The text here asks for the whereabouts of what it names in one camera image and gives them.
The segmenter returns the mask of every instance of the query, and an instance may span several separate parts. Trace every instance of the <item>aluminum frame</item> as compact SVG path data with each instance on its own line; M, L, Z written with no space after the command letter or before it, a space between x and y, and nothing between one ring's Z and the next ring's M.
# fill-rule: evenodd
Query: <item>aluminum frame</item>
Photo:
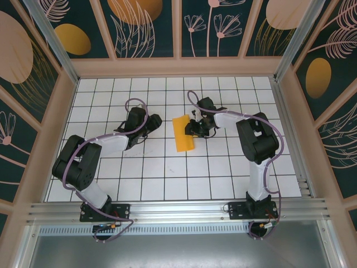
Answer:
M226 204L230 201L130 202L130 219L140 224L232 222L227 212L224 212ZM28 211L26 221L28 225L88 224L79 222L80 204L78 202L34 203ZM325 200L322 198L283 198L281 211L282 221L330 218Z

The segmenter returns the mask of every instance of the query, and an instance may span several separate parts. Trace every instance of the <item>grid tile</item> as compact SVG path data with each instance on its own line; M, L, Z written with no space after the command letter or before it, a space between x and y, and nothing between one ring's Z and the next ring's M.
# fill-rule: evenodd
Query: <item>grid tile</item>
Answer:
M78 92L76 94L73 106L91 106L93 95L93 92Z
M218 78L217 77L202 77L201 78L203 90L218 90Z
M222 90L221 91L222 104L239 104L239 97L237 90Z
M238 89L254 89L253 80L251 77L236 77Z
M167 91L166 92L166 105L179 104L184 105L184 92L183 91Z
M201 90L201 78L199 77L185 77L185 90Z
M91 105L92 106L109 106L111 97L112 97L111 92L95 92Z
M113 91L130 91L131 78L116 78L114 80Z
M209 178L188 178L189 199L211 199Z
M183 90L184 89L184 78L183 77L173 77L166 79L166 90Z
M166 90L166 78L150 78L149 90Z
M187 176L209 176L207 157L190 157L187 159Z
M79 81L78 92L94 92L97 79L81 79Z
M129 99L129 91L127 92L113 92L110 101L111 106L124 106L125 102Z
M165 179L165 200L187 199L187 179L168 178Z
M140 201L142 179L120 179L118 201Z
M211 178L212 199L233 199L233 183L231 177Z
M108 119L109 106L92 107L89 122L105 122Z
M186 158L167 157L165 159L165 177L186 177Z
M247 114L262 111L283 134L268 82L268 78L260 77L83 79L61 148L71 135L91 138L112 133L127 118L124 109L127 99L140 98L148 103L149 113L159 114L163 122L147 140L140 139L141 144L100 159L95 178L113 200L245 198L249 163L238 133L220 128L208 140L194 138L194 150L177 152L171 120L185 113L192 118L194 107L189 103L187 91L194 90L200 99L210 97L217 108L224 106ZM132 102L130 107L138 104ZM283 197L300 197L286 138L283 139L285 149L270 168L269 188L276 191L279 183ZM50 181L46 200L80 202L56 179Z
M270 89L270 81L266 76L262 77L253 77L253 83L255 89Z
M143 179L141 200L163 200L164 179Z
M220 89L237 89L234 77L218 77Z
M142 158L123 158L121 178L141 178L143 174Z
M122 159L120 158L103 158L100 160L98 178L109 179L118 178L120 174L120 166Z
M149 83L148 78L133 78L130 90L131 91L147 91L148 83Z
M114 79L98 79L95 86L95 92L113 91Z

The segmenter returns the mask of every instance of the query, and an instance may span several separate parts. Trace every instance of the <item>purple cable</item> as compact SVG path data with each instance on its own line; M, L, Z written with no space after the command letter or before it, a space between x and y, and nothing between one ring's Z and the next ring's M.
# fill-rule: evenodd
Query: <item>purple cable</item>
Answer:
M129 102L130 101L139 101L143 104L143 108L145 109L145 118L144 118L144 122L138 127L136 128L135 130L133 131L128 131L128 132L115 132L115 133L111 133L111 134L105 134L105 135L101 135L101 136L98 136L98 137L95 137L95 138L90 138L89 140L86 140L84 141L80 146L78 146L78 148L74 151L73 155L71 156L67 166L66 166L66 169L63 173L63 177L62 177L62 185L65 189L67 190L71 190L71 191L76 191L76 195L87 205L89 205L94 211L98 212L99 214L107 217L107 218L111 218L111 219L115 219L116 221L122 221L122 222L130 222L130 224L128 226L126 226L124 229L122 229L118 234L116 234L115 236L111 236L109 237L107 240L99 240L97 238L97 233L101 230L103 230L104 228L100 228L98 229L95 233L94 233L94 238L97 242L101 242L101 243L106 243L106 242L109 242L109 241L112 241L116 238L118 238L123 232L125 232L131 225L133 225L134 221L132 219L125 219L125 218L120 218L120 217L115 217L115 216L111 216L109 214L106 214L102 211L100 211L98 208L96 208L95 206L93 206L91 203L88 202L88 200L86 200L81 194L79 191L77 191L77 189L75 188L72 188L72 187L68 187L66 185L66 178L67 178L67 174L68 174L68 171L69 171L69 168L75 158L75 156L78 154L78 152L88 143L92 142L92 141L97 141L97 140L100 140L102 138L107 138L107 137L112 137L112 136L125 136L125 135L130 135L130 134L133 134L137 131L139 131L145 124L146 124L146 121L148 119L148 109L147 109L147 106L145 104L144 101L142 101L141 99L138 99L138 98L132 98L132 99L128 99L126 102L125 102L125 110L127 112L129 112Z
M268 167L269 165L276 159L278 158L279 156L281 156L283 154L283 151L284 151L284 140L283 140L283 136L281 135L281 133L279 132L279 130L274 126L272 125L269 121L267 120L264 120L260 117L257 117L257 116L251 116L249 114L244 114L244 113L238 113L238 112L234 112L234 111L229 111L229 110L222 110L222 111L212 111L212 110L208 110L208 109L204 109L204 108L201 108L199 107L197 104L195 104L191 98L190 98L190 93L192 93L196 99L197 99L197 102L199 101L199 96L197 96L197 94L193 91L193 90L189 90L187 92L187 98L189 99L190 103L197 109L201 110L201 111L204 111L204 112L208 112L208 113L230 113L230 114L235 114L237 116L242 116L242 117L246 117L246 118L253 118L255 120L259 120L265 124L267 124L269 127L271 127L279 136L279 139L281 141L281 149L279 151L279 153L274 156L273 158L271 158L267 164L265 165L264 167L264 173L263 173L263 183L264 183L264 189L269 193L269 194L278 194L279 195L279 212L278 212L278 218L277 218L277 223L279 222L280 220L280 213L281 213L281 195L280 195L280 191L276 191L276 192L272 192L270 191L268 188L267 188L267 172L268 172ZM263 238L261 237L258 237L256 236L254 233L251 232L251 229L252 229L252 225L253 225L254 221L250 222L249 224L249 227L248 227L248 234L251 236L251 238L260 238L261 240ZM273 231L275 230L275 227L273 227L273 229L265 236L265 238L269 237Z

